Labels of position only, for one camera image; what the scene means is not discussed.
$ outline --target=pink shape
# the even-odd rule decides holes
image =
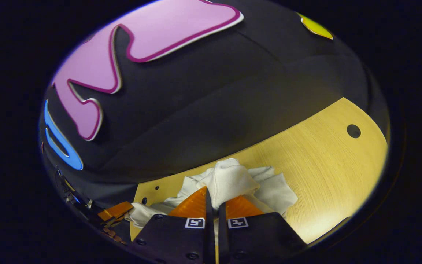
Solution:
[[[229,5],[206,0],[159,0],[102,28],[72,53],[53,79],[79,135],[84,140],[95,138],[102,110],[97,100],[83,100],[70,83],[109,94],[121,88],[112,43],[118,27],[130,36],[127,57],[133,62],[148,62],[241,20],[243,15]]]

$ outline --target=blue shape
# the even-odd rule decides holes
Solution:
[[[79,202],[79,200],[77,199],[77,197],[76,197],[76,196],[74,196],[74,195],[73,195],[73,197],[74,197],[74,199],[76,199],[76,201],[77,201],[77,202]]]
[[[81,171],[84,167],[82,164],[82,160],[73,148],[71,144],[69,144],[68,140],[65,136],[61,133],[60,129],[55,125],[53,122],[52,116],[48,112],[48,100],[45,101],[45,109],[44,109],[44,119],[45,124],[52,130],[53,135],[56,137],[56,139],[60,142],[60,144],[63,145],[65,150],[67,151],[67,154],[64,153],[53,141],[53,139],[48,134],[48,127],[45,128],[45,134],[47,135],[47,141],[48,145],[52,147],[52,149],[60,156],[60,158],[66,162],[69,166],[71,166],[73,169],[77,169],[78,171]]]

